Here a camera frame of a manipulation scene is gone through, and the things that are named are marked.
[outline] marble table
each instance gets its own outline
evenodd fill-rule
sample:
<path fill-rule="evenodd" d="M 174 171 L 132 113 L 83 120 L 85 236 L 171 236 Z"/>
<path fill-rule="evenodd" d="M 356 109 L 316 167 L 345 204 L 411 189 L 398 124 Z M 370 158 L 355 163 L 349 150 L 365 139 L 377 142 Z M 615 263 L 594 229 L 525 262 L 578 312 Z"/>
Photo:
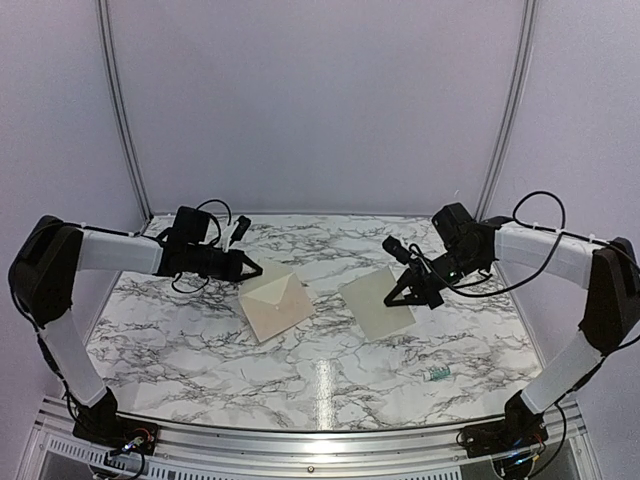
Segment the marble table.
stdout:
<path fill-rule="evenodd" d="M 252 216 L 242 246 L 254 259 L 295 267 L 316 313 L 258 344 L 237 285 L 212 282 L 193 295 L 171 279 L 123 273 L 88 342 L 120 409 L 180 422 L 278 430 L 368 430 L 468 420 L 503 411 L 540 371 L 508 295 L 444 292 L 416 323 L 367 341 L 338 288 L 391 264 L 387 235 L 428 256 L 442 244 L 428 218 Z M 157 217 L 147 233 L 172 219 Z M 201 279 L 186 275 L 183 289 Z M 491 291 L 499 281 L 474 287 Z M 429 369 L 451 375 L 430 380 Z"/>

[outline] beige paper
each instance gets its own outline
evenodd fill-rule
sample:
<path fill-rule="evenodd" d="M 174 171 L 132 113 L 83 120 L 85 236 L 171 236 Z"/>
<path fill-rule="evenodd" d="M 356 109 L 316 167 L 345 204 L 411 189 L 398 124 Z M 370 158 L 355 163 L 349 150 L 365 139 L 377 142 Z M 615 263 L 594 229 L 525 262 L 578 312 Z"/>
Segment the beige paper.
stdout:
<path fill-rule="evenodd" d="M 416 323 L 409 307 L 384 304 L 384 297 L 395 285 L 396 279 L 386 267 L 340 288 L 342 298 L 367 340 L 378 340 Z"/>
<path fill-rule="evenodd" d="M 314 313 L 313 305 L 293 269 L 260 261 L 261 276 L 240 285 L 240 305 L 258 341 L 291 328 Z"/>

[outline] small green object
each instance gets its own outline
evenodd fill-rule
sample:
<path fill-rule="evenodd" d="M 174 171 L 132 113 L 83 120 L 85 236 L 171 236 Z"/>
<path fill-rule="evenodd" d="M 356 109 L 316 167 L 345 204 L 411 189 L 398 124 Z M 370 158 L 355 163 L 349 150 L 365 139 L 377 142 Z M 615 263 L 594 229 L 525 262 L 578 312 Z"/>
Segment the small green object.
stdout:
<path fill-rule="evenodd" d="M 429 369 L 429 375 L 431 376 L 431 380 L 442 380 L 443 378 L 447 378 L 451 375 L 451 369 L 449 367 L 432 367 Z"/>

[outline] envelope flap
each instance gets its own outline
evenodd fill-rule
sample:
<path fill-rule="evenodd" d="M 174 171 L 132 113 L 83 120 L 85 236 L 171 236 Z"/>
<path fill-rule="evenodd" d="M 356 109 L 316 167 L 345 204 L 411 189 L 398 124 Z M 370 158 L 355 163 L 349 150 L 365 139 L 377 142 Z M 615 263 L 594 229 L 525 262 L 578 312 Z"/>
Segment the envelope flap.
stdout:
<path fill-rule="evenodd" d="M 253 290 L 269 285 L 280 278 L 288 277 L 293 273 L 293 268 L 283 263 L 270 260 L 259 260 L 256 263 L 262 267 L 262 275 L 242 282 L 238 292 L 240 295 L 247 295 Z"/>
<path fill-rule="evenodd" d="M 259 300 L 261 302 L 269 303 L 271 305 L 277 305 L 282 300 L 284 292 L 289 286 L 289 280 L 293 276 L 293 273 L 286 275 L 282 278 L 278 278 L 271 283 L 263 285 L 251 292 L 246 293 L 244 296 Z"/>

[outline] robotic arm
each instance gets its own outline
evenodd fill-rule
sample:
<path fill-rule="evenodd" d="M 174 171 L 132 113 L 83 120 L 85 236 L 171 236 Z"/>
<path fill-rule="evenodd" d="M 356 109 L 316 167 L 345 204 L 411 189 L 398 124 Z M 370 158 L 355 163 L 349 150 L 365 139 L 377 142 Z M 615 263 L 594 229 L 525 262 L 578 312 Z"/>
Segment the robotic arm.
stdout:
<path fill-rule="evenodd" d="M 445 206 L 432 222 L 447 250 L 438 258 L 429 260 L 419 249 L 407 250 L 393 237 L 383 243 L 388 253 L 408 266 L 385 298 L 387 306 L 437 308 L 443 303 L 441 290 L 460 292 L 455 287 L 460 280 L 477 270 L 489 271 L 494 261 L 535 268 L 546 263 L 546 273 L 588 290 L 576 336 L 537 378 L 506 403 L 505 419 L 465 427 L 461 432 L 461 444 L 469 457 L 533 445 L 538 442 L 536 436 L 546 440 L 543 413 L 588 382 L 640 319 L 640 279 L 632 263 L 635 256 L 631 243 L 616 238 L 596 244 L 566 233 L 558 240 L 560 230 L 527 228 L 507 217 L 476 222 L 459 203 Z M 556 242 L 555 253 L 549 257 Z M 398 298 L 406 289 L 409 294 Z"/>
<path fill-rule="evenodd" d="M 73 321 L 71 293 L 80 270 L 130 271 L 172 277 L 183 272 L 239 282 L 262 274 L 243 251 L 230 249 L 251 222 L 246 217 L 224 231 L 223 248 L 202 243 L 210 214 L 180 207 L 172 227 L 158 237 L 134 236 L 40 219 L 9 271 L 16 307 L 29 319 L 47 363 L 78 407 L 74 435 L 121 448 L 145 431 L 153 453 L 157 426 L 116 415 L 118 404 L 96 372 Z"/>

